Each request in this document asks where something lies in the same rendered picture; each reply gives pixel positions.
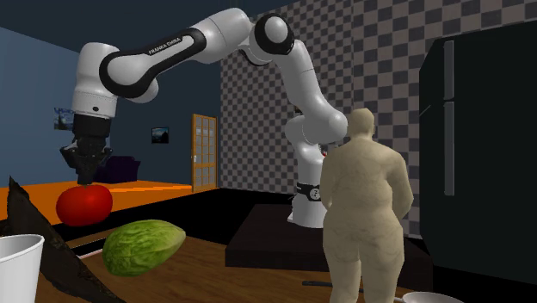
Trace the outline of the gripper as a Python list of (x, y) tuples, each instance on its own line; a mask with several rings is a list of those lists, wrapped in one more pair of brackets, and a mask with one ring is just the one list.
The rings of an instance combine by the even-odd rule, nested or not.
[(76, 172), (79, 185), (93, 183), (112, 155), (113, 149), (106, 147), (110, 128), (110, 119), (74, 114), (73, 142), (76, 146), (63, 146), (59, 151), (67, 165)]

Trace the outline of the dark purple sofa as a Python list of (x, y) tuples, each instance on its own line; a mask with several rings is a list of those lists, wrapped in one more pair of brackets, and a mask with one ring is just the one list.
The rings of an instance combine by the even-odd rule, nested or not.
[(99, 166), (95, 182), (121, 183), (136, 182), (140, 161), (131, 156), (112, 156), (103, 166)]

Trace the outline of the red tomato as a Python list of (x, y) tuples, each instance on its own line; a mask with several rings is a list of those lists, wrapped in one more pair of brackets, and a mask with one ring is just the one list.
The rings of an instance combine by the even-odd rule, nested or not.
[(56, 203), (56, 214), (67, 226), (90, 226), (104, 221), (113, 208), (113, 196), (102, 185), (76, 186), (64, 191)]

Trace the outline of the green lettuce head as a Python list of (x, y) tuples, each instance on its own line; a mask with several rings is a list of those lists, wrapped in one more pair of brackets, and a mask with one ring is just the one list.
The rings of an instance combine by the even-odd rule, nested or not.
[(167, 221), (134, 221), (107, 236), (102, 259), (110, 274), (134, 277), (164, 263), (185, 239), (186, 232)]

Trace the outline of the dark brown pointed shape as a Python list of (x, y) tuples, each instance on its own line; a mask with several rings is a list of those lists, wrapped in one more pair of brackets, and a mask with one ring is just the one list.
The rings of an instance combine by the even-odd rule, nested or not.
[(88, 269), (14, 179), (9, 180), (7, 215), (1, 231), (44, 237), (40, 272), (59, 291), (90, 303), (126, 303)]

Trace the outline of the wooden door with glass panes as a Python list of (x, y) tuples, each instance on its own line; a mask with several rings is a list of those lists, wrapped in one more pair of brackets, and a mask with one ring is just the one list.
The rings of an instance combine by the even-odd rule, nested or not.
[(200, 114), (192, 116), (192, 190), (194, 193), (216, 189), (218, 175), (217, 119)]

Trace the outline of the white cup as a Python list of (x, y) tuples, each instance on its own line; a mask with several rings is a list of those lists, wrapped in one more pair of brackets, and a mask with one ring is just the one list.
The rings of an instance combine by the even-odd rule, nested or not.
[(0, 303), (35, 303), (44, 238), (0, 237)]

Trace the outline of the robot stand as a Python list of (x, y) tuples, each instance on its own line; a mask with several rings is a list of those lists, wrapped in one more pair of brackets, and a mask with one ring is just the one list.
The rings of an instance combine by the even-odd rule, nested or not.
[[(323, 231), (287, 222), (288, 205), (256, 205), (225, 249), (227, 267), (327, 272)], [(414, 238), (404, 239), (402, 288), (432, 291), (431, 256)]]

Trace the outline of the beige human figure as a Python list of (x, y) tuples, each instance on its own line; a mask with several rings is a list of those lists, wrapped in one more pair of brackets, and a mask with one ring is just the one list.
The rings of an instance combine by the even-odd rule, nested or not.
[(393, 303), (404, 264), (400, 220), (413, 193), (404, 158), (373, 140), (367, 108), (348, 117), (350, 140), (328, 152), (320, 177), (330, 303)]

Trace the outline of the white bowl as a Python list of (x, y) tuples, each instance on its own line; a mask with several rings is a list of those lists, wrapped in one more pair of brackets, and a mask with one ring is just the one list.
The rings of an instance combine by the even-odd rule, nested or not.
[(395, 297), (394, 301), (397, 303), (464, 303), (451, 296), (431, 292), (410, 292), (401, 298)]

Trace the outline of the black refrigerator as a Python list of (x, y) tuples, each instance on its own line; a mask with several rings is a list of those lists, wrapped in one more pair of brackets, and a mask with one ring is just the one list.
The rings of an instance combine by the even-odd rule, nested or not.
[(435, 265), (537, 284), (537, 20), (436, 40), (419, 89)]

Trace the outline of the blue wall picture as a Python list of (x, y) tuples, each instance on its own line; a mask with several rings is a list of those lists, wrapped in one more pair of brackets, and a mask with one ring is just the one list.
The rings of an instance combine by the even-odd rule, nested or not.
[(71, 131), (73, 129), (74, 112), (67, 108), (54, 108), (53, 128), (55, 130)]

